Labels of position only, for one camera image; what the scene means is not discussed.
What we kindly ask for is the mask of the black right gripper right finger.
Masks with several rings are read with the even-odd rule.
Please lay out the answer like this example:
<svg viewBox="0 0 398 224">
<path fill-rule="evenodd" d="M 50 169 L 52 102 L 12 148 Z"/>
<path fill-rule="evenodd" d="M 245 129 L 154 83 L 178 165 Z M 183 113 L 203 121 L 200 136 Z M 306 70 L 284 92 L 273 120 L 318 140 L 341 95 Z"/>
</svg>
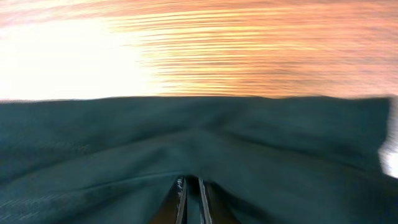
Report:
<svg viewBox="0 0 398 224">
<path fill-rule="evenodd" d="M 209 182 L 198 180 L 201 224 L 240 224 Z"/>
</svg>

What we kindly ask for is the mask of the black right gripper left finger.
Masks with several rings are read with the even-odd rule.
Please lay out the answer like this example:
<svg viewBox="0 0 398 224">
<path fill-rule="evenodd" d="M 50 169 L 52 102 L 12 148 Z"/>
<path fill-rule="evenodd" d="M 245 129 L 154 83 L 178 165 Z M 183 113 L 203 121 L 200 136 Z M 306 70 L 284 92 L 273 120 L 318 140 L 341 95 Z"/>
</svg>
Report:
<svg viewBox="0 0 398 224">
<path fill-rule="evenodd" d="M 187 224 L 187 181 L 179 177 L 150 224 Z"/>
</svg>

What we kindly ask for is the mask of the black shorts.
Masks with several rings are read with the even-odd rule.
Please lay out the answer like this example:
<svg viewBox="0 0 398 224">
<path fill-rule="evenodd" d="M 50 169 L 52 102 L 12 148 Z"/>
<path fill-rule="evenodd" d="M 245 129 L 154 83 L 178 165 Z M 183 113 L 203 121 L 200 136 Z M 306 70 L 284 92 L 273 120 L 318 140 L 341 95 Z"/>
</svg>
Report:
<svg viewBox="0 0 398 224">
<path fill-rule="evenodd" d="M 178 177 L 241 223 L 396 223 L 390 98 L 130 97 L 1 105 L 2 223 L 149 223 Z"/>
</svg>

